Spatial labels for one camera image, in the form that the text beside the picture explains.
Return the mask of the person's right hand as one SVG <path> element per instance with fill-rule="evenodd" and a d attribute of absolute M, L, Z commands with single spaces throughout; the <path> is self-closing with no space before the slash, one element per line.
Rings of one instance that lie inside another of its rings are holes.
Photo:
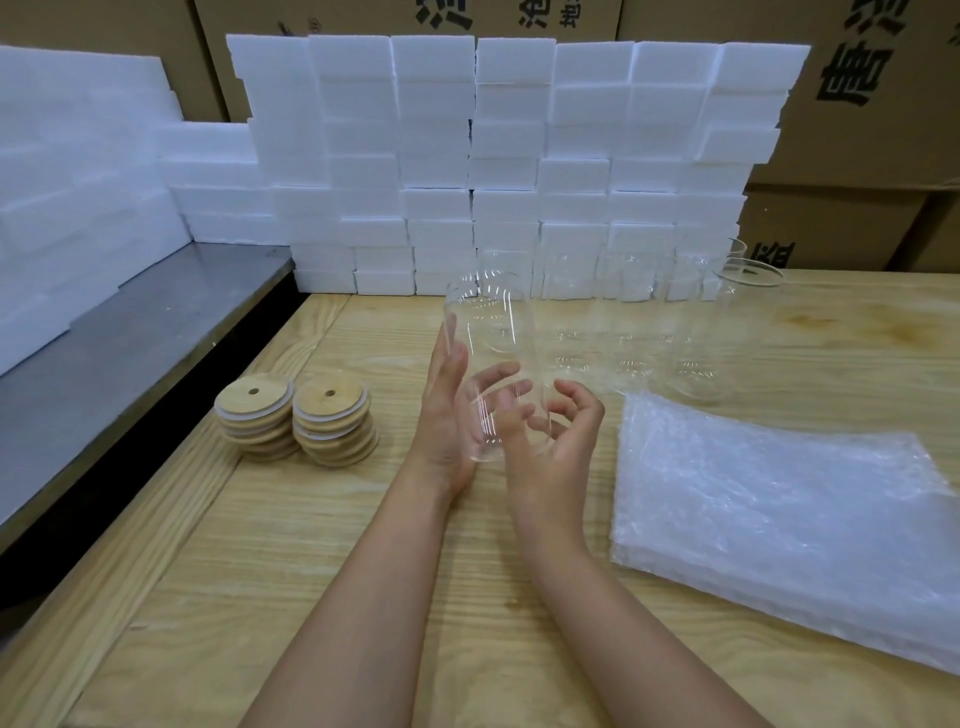
<path fill-rule="evenodd" d="M 529 443 L 545 469 L 530 509 L 512 509 L 507 483 L 510 518 L 522 552 L 585 548 L 590 467 L 606 409 L 581 382 L 556 379 L 554 385 L 558 395 L 548 401 L 547 412 L 562 416 L 568 425 L 534 416 L 527 421 Z"/>

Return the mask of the person's left hand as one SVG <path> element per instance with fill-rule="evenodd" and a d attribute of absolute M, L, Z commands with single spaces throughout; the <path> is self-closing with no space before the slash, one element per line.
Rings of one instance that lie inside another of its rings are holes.
<path fill-rule="evenodd" d="M 454 316 L 440 326 L 431 356 L 414 440 L 391 489 L 415 493 L 422 509 L 445 517 L 451 505 L 474 480 L 470 456 L 474 435 L 466 425 L 472 412 L 462 383 L 469 365 L 467 347 L 453 340 Z M 499 392 L 488 410 L 499 433 Z M 522 513 L 534 504 L 546 472 L 529 443 L 523 450 L 504 450 L 512 510 Z"/>

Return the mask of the person's right forearm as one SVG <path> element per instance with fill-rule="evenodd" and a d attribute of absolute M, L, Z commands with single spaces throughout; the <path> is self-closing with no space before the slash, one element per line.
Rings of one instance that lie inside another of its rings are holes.
<path fill-rule="evenodd" d="M 534 588 L 617 728 L 773 728 L 559 516 L 511 513 Z"/>

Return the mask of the person's left forearm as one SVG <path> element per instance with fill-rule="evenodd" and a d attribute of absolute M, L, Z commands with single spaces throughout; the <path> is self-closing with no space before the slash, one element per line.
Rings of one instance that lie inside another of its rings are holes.
<path fill-rule="evenodd" d="M 238 728 L 410 728 L 450 509 L 473 476 L 401 468 Z"/>

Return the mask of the stack of bamboo lids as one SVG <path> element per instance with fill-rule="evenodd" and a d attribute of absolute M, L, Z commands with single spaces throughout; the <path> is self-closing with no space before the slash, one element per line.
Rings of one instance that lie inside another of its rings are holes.
<path fill-rule="evenodd" d="M 358 378 L 341 372 L 318 375 L 292 397 L 294 440 L 319 466 L 351 467 L 379 444 L 372 396 Z"/>
<path fill-rule="evenodd" d="M 293 432 L 293 379 L 252 373 L 226 385 L 213 411 L 223 439 L 255 462 L 273 462 L 301 449 Z"/>

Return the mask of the stack of bubble wrap bags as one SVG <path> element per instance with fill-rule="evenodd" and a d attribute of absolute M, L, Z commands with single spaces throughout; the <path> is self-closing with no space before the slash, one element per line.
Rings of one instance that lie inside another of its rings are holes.
<path fill-rule="evenodd" d="M 609 540 L 619 566 L 960 676 L 960 491 L 911 432 L 629 394 Z"/>

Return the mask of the cardboard box with black print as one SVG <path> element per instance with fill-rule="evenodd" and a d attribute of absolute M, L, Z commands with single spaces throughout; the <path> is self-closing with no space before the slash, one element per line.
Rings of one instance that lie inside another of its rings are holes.
<path fill-rule="evenodd" d="M 779 269 L 882 271 L 925 192 L 754 185 L 739 218 L 750 259 Z"/>
<path fill-rule="evenodd" d="M 623 0 L 617 38 L 810 46 L 756 185 L 960 188 L 960 0 Z"/>
<path fill-rule="evenodd" d="M 622 0 L 194 0 L 209 39 L 226 34 L 471 35 L 613 41 Z"/>

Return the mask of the grey metal table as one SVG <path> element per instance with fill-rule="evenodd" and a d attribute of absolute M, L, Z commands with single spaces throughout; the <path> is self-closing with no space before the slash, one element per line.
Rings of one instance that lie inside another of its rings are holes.
<path fill-rule="evenodd" d="M 0 557 L 293 270 L 192 243 L 0 376 Z"/>

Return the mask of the pile of white foam slabs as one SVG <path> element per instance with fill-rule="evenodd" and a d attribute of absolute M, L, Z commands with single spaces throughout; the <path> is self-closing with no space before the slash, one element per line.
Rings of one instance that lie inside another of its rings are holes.
<path fill-rule="evenodd" d="M 191 242 L 159 167 L 162 60 L 0 45 L 0 376 Z"/>

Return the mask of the wall of white foam blocks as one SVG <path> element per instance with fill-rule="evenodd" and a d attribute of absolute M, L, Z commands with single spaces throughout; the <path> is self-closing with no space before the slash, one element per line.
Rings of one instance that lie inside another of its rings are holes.
<path fill-rule="evenodd" d="M 299 290 L 538 296 L 543 250 L 718 254 L 739 239 L 810 45 L 229 34 L 245 123 L 158 131 L 193 240 L 280 245 Z"/>

